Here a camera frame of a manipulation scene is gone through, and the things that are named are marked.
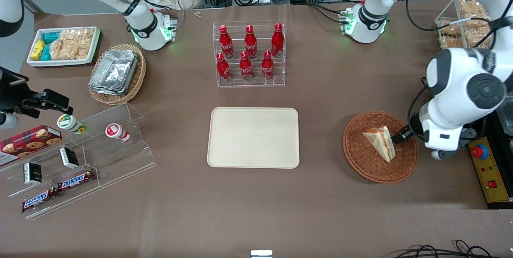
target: aluminum foil container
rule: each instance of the aluminum foil container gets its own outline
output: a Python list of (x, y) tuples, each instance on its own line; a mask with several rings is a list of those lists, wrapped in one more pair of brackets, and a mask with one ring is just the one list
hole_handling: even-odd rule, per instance
[(126, 94), (137, 64), (137, 54), (131, 50), (109, 50), (101, 58), (89, 87), (107, 95)]

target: bread slice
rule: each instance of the bread slice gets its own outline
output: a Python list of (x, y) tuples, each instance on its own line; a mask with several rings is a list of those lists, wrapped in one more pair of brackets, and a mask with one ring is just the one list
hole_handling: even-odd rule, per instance
[(396, 156), (396, 150), (390, 137), (390, 132), (386, 125), (381, 128), (372, 128), (365, 130), (362, 135), (372, 144), (378, 153), (389, 162)]

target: red button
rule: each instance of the red button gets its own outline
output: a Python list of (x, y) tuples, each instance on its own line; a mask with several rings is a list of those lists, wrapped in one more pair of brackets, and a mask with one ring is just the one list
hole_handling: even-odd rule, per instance
[(478, 145), (472, 147), (471, 153), (472, 153), (472, 156), (474, 156), (476, 158), (481, 158), (484, 155), (483, 149)]

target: coca-cola logo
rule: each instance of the coca-cola logo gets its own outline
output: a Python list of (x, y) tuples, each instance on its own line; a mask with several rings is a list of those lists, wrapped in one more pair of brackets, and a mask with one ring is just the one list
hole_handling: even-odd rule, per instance
[(247, 44), (246, 43), (246, 50), (256, 50), (257, 47), (256, 47), (256, 43), (255, 44)]

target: coca-cola bottle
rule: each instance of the coca-cola bottle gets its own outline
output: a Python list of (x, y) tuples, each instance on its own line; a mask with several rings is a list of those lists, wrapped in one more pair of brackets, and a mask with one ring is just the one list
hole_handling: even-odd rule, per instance
[(218, 73), (220, 76), (220, 81), (222, 83), (229, 83), (231, 82), (231, 73), (228, 66), (228, 62), (225, 61), (223, 53), (218, 53), (216, 56), (218, 60)]
[(253, 79), (253, 71), (251, 70), (251, 61), (249, 60), (248, 53), (245, 50), (240, 53), (240, 73), (242, 80), (249, 82)]
[(246, 37), (244, 38), (246, 44), (246, 52), (250, 59), (257, 57), (257, 37), (253, 34), (253, 26), (246, 26)]
[(219, 37), (219, 43), (221, 45), (221, 50), (223, 51), (224, 57), (226, 59), (231, 59), (234, 55), (233, 42), (231, 41), (231, 37), (228, 34), (226, 26), (219, 26), (219, 32), (221, 33), (221, 36)]
[(283, 43), (285, 42), (285, 38), (283, 36), (282, 29), (282, 24), (275, 24), (275, 32), (271, 38), (271, 55), (277, 58), (283, 57)]
[(271, 81), (274, 75), (275, 63), (271, 59), (271, 52), (266, 50), (264, 52), (264, 59), (262, 60), (262, 76), (264, 81)]

